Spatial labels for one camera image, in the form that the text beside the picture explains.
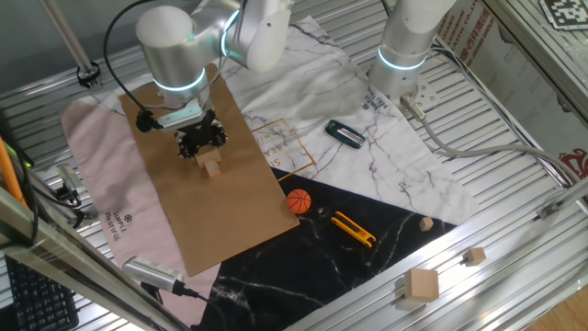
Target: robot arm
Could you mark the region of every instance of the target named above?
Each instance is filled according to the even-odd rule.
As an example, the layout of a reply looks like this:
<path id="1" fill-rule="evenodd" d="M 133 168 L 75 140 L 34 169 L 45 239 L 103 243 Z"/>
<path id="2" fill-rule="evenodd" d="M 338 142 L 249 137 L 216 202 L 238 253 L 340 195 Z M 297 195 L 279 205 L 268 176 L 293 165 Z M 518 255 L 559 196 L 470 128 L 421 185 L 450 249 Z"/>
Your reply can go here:
<path id="1" fill-rule="evenodd" d="M 405 93 L 416 93 L 416 78 L 437 26 L 456 0 L 399 0 L 386 21 L 371 83 L 397 107 Z"/>
<path id="2" fill-rule="evenodd" d="M 200 147 L 226 141 L 209 100 L 205 67 L 223 57 L 254 72 L 270 70 L 284 51 L 290 6 L 290 0 L 211 0 L 192 16 L 158 6 L 140 17 L 136 34 L 153 81 L 165 105 L 175 110 L 154 126 L 175 132 L 180 157 L 192 158 Z M 137 118 L 142 131 L 151 123 Z"/>

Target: pink cloth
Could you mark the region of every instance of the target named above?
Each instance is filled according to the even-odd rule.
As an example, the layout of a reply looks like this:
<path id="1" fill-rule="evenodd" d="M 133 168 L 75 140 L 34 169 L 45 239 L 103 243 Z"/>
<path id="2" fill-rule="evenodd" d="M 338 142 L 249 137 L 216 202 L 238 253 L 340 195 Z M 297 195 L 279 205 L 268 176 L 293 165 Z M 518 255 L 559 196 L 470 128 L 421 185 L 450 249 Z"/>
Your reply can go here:
<path id="1" fill-rule="evenodd" d="M 96 99 L 86 99 L 96 103 Z M 106 101 L 118 103 L 108 94 Z M 74 101 L 62 126 L 85 186 L 98 210 L 117 264 L 139 256 L 187 274 L 179 246 L 122 112 Z M 209 297 L 220 265 L 187 280 L 190 289 Z M 160 291 L 164 307 L 187 325 L 199 324 L 206 304 Z"/>

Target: small wooden block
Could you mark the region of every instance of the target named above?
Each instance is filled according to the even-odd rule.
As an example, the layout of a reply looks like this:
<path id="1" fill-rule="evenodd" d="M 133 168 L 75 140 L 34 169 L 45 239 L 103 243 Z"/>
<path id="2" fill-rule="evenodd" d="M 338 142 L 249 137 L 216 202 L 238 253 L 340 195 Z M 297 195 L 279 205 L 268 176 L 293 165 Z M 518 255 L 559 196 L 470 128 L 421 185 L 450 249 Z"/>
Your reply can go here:
<path id="1" fill-rule="evenodd" d="M 421 227 L 421 231 L 429 231 L 433 227 L 433 219 L 430 217 L 423 217 L 419 226 Z"/>
<path id="2" fill-rule="evenodd" d="M 484 253 L 484 248 L 474 247 L 470 248 L 463 257 L 466 259 L 466 266 L 473 267 L 478 266 L 481 261 L 486 259 L 486 253 Z"/>
<path id="3" fill-rule="evenodd" d="M 404 273 L 404 299 L 433 302 L 439 299 L 439 278 L 436 270 L 412 268 Z"/>
<path id="4" fill-rule="evenodd" d="M 200 167 L 200 169 L 204 169 L 204 165 L 208 162 L 208 161 L 214 161 L 214 162 L 220 162 L 222 161 L 221 159 L 221 153 L 219 153 L 219 149 L 208 145 L 208 146 L 204 146 L 202 148 L 200 148 L 200 150 L 198 151 L 198 154 L 196 155 L 196 162 L 198 163 L 198 166 Z"/>
<path id="5" fill-rule="evenodd" d="M 219 164 L 214 161 L 208 161 L 204 164 L 206 167 L 206 171 L 209 172 L 210 177 L 215 177 L 221 174 L 221 170 L 219 169 Z"/>

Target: orange basketball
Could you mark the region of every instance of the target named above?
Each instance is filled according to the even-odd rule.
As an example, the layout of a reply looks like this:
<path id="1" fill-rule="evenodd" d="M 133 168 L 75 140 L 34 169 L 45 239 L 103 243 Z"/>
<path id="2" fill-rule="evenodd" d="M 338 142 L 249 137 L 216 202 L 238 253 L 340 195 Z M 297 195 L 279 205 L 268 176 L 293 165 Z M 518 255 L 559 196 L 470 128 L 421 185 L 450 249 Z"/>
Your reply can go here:
<path id="1" fill-rule="evenodd" d="M 286 199 L 288 208 L 295 214 L 302 214 L 311 207 L 311 196 L 304 189 L 294 189 Z"/>

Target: keyboard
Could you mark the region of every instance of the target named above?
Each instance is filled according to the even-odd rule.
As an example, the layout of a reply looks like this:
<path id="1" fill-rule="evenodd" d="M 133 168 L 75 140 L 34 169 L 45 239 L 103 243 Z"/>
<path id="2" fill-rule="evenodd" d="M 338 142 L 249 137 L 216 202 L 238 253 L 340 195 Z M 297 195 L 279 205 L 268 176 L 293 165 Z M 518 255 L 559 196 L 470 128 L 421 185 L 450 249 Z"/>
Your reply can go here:
<path id="1" fill-rule="evenodd" d="M 19 331 L 64 331 L 78 325 L 71 290 L 10 257 L 6 268 Z"/>

